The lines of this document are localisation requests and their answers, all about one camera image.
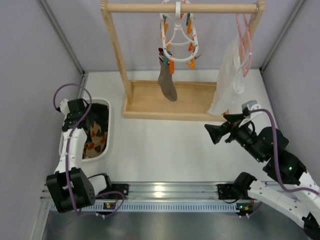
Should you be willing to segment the brown striped beige sock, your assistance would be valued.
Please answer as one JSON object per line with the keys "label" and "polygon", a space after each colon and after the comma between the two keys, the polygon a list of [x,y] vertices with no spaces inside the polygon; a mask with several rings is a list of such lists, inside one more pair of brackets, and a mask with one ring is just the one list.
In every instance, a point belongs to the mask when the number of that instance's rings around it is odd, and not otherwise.
{"label": "brown striped beige sock", "polygon": [[164,50],[158,48],[160,73],[158,77],[158,84],[161,88],[163,95],[171,102],[175,102],[178,99],[178,94],[173,83],[172,74],[168,64],[164,63]]}

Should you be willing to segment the black sock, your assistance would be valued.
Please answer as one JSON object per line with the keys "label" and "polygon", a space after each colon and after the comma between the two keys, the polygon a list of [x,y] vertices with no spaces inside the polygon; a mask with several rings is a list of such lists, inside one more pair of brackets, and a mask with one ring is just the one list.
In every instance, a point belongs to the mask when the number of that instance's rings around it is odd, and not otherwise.
{"label": "black sock", "polygon": [[109,108],[101,103],[93,103],[86,117],[91,125],[96,122],[98,125],[104,126],[109,119]]}

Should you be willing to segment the brown argyle sock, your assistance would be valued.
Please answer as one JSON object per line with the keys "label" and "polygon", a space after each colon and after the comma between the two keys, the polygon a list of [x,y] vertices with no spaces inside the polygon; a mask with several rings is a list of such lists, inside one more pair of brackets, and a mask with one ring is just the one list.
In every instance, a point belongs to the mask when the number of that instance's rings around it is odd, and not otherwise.
{"label": "brown argyle sock", "polygon": [[94,121],[88,130],[87,140],[83,147],[82,157],[91,159],[100,156],[106,148],[107,132],[102,131],[101,126]]}

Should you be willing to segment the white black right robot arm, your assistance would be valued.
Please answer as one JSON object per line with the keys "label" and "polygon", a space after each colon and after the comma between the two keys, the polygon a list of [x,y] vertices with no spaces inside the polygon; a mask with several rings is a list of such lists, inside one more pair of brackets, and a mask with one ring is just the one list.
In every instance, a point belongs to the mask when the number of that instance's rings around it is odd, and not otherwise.
{"label": "white black right robot arm", "polygon": [[236,141],[276,181],[283,193],[255,176],[241,172],[231,184],[219,184],[218,196],[229,204],[238,200],[257,200],[294,221],[311,239],[320,238],[320,188],[306,166],[286,150],[289,140],[275,126],[266,109],[225,114],[222,125],[205,124],[213,144],[228,135],[226,143]]}

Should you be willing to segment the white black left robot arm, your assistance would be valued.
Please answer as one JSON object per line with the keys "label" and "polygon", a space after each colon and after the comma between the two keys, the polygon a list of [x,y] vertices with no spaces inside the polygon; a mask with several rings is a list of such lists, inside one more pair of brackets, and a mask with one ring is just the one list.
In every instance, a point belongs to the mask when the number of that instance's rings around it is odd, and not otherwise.
{"label": "white black left robot arm", "polygon": [[82,164],[101,159],[109,148],[111,105],[103,98],[63,99],[56,110],[64,115],[60,158],[46,186],[58,212],[92,206],[96,196],[112,188],[106,173],[86,176]]}

